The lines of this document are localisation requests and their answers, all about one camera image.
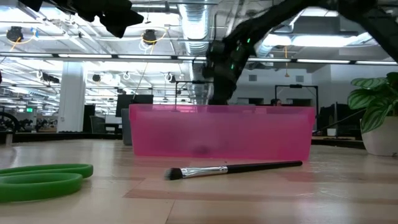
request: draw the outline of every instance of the brush bristles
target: brush bristles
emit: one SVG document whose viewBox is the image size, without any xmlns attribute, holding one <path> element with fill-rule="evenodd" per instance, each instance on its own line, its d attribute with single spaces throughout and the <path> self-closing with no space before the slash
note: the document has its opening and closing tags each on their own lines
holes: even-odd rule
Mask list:
<svg viewBox="0 0 398 224">
<path fill-rule="evenodd" d="M 170 168 L 165 172 L 164 177 L 166 180 L 182 179 L 181 169 L 180 168 Z"/>
</svg>

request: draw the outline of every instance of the makeup brush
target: makeup brush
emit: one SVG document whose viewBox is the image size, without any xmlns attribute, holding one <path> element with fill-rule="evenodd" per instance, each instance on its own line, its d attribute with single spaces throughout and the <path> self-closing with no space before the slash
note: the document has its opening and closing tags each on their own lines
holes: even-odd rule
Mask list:
<svg viewBox="0 0 398 224">
<path fill-rule="evenodd" d="M 204 175 L 217 175 L 217 174 L 234 174 L 240 172 L 250 172 L 267 169 L 278 169 L 283 167 L 301 166 L 302 161 L 289 161 L 289 162 L 268 162 L 261 164 L 238 164 L 227 165 L 218 167 L 186 167 L 186 168 L 170 168 L 165 172 L 167 180 L 178 180 L 188 177 L 199 177 Z"/>
</svg>

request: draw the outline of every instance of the potted plant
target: potted plant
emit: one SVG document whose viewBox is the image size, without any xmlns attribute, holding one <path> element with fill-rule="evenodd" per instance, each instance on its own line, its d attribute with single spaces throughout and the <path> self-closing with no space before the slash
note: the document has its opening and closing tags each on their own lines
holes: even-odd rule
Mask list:
<svg viewBox="0 0 398 224">
<path fill-rule="evenodd" d="M 361 120 L 363 143 L 370 154 L 398 156 L 398 72 L 386 78 L 356 78 L 360 87 L 348 97 L 351 109 L 365 108 Z"/>
</svg>

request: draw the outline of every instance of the person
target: person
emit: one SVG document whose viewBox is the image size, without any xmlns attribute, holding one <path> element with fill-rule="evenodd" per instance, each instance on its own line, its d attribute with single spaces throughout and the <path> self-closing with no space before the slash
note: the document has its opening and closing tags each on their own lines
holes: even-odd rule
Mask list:
<svg viewBox="0 0 398 224">
<path fill-rule="evenodd" d="M 271 105 L 272 106 L 282 106 L 282 100 L 280 100 L 280 99 L 272 99 L 271 100 Z"/>
</svg>

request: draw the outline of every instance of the brush ferrule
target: brush ferrule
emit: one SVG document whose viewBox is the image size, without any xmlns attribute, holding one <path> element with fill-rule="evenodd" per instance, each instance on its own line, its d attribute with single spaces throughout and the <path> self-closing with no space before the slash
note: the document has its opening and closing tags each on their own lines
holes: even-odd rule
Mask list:
<svg viewBox="0 0 398 224">
<path fill-rule="evenodd" d="M 216 175 L 216 174 L 226 174 L 228 172 L 228 167 L 188 167 L 181 168 L 182 178 L 187 177 L 198 177 L 203 175 Z"/>
</svg>

